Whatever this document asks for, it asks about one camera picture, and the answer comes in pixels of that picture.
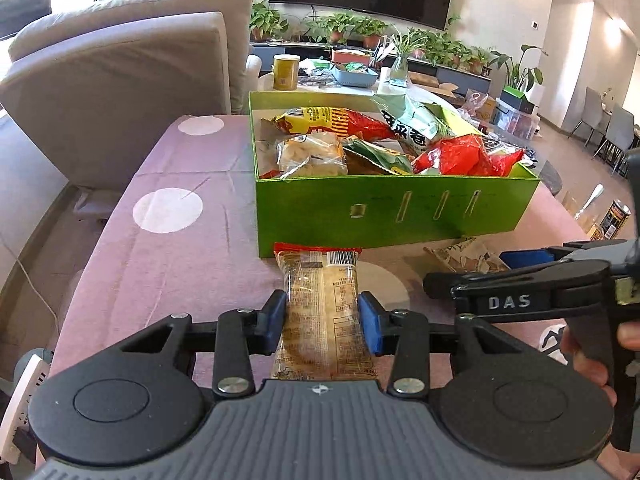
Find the can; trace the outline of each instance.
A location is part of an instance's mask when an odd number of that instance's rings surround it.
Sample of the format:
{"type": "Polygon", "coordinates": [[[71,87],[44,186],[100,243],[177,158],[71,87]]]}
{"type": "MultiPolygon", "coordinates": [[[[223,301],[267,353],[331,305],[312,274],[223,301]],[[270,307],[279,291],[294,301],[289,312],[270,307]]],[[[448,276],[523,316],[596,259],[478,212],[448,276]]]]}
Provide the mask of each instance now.
{"type": "Polygon", "coordinates": [[[599,226],[591,231],[591,240],[613,240],[631,216],[631,209],[620,200],[614,200],[599,226]]]}
{"type": "Polygon", "coordinates": [[[293,91],[298,88],[300,56],[278,54],[273,56],[273,89],[293,91]]]}

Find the green box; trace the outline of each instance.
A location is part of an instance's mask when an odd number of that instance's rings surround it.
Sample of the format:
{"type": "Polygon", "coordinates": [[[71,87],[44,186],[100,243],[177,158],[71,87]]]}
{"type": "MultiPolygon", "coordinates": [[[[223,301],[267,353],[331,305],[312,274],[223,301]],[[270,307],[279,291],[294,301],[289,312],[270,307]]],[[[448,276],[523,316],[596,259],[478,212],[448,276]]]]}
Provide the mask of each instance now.
{"type": "MultiPolygon", "coordinates": [[[[252,92],[258,252],[273,244],[372,248],[515,229],[538,179],[521,164],[510,176],[365,175],[260,179],[260,120],[290,108],[344,107],[379,113],[367,96],[322,92],[252,92]]],[[[261,144],[260,150],[266,148],[261,144]]]]}

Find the wall light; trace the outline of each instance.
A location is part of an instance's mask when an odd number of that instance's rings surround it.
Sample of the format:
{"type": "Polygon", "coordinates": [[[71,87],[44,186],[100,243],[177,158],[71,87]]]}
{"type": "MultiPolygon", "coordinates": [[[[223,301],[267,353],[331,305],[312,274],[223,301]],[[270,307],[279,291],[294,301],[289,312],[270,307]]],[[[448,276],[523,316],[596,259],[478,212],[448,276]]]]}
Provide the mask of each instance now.
{"type": "Polygon", "coordinates": [[[620,21],[615,18],[608,18],[604,23],[605,40],[609,48],[616,48],[622,42],[622,31],[620,30],[620,21]]]}

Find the hand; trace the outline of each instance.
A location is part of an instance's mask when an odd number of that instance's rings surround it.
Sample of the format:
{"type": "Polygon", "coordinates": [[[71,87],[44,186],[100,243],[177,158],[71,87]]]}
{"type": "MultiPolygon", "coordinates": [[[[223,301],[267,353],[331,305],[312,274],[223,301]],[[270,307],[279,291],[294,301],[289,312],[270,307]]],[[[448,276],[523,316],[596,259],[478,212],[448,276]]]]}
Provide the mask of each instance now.
{"type": "MultiPolygon", "coordinates": [[[[618,342],[624,348],[640,351],[640,322],[623,323],[618,327],[618,342]]],[[[597,361],[588,359],[580,349],[580,345],[571,334],[569,327],[565,327],[562,333],[560,350],[564,354],[574,357],[574,369],[589,380],[600,386],[608,395],[613,406],[616,405],[618,396],[613,388],[607,386],[609,372],[607,367],[597,361]]],[[[628,453],[615,449],[609,444],[598,457],[598,462],[614,478],[618,480],[630,480],[640,470],[640,454],[628,453]]]]}

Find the pink tablecloth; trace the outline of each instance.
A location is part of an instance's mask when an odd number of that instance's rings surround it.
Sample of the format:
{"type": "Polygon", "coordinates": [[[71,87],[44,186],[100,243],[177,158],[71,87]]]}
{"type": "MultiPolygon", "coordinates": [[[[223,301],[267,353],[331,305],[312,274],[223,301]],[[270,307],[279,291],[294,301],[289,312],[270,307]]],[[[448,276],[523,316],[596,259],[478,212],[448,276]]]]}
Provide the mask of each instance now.
{"type": "MultiPolygon", "coordinates": [[[[195,321],[215,320],[233,308],[260,308],[274,288],[282,288],[275,261],[257,257],[248,117],[212,119],[207,127],[220,129],[206,135],[186,126],[182,129],[191,135],[181,131],[178,125],[186,119],[175,121],[162,136],[111,216],[66,316],[54,372],[168,314],[189,312],[195,321]],[[143,197],[161,189],[166,190],[164,198],[155,196],[156,218],[151,218],[152,201],[143,197]],[[172,217],[183,205],[183,214],[172,217]]],[[[578,225],[541,184],[514,232],[483,239],[501,252],[582,238],[578,225]]],[[[361,261],[382,272],[374,272],[380,276],[374,281],[381,295],[387,286],[399,287],[398,298],[412,310],[433,322],[451,322],[452,310],[431,302],[422,290],[425,246],[364,250],[361,261]],[[389,275],[379,267],[395,277],[385,282],[389,275]]],[[[535,345],[549,324],[518,324],[508,330],[535,345]]],[[[253,363],[258,380],[268,375],[271,358],[254,357],[253,363]]],[[[198,361],[195,379],[202,385],[210,384],[210,365],[206,359],[198,361]]],[[[435,367],[441,379],[448,374],[445,367],[435,367]]]]}

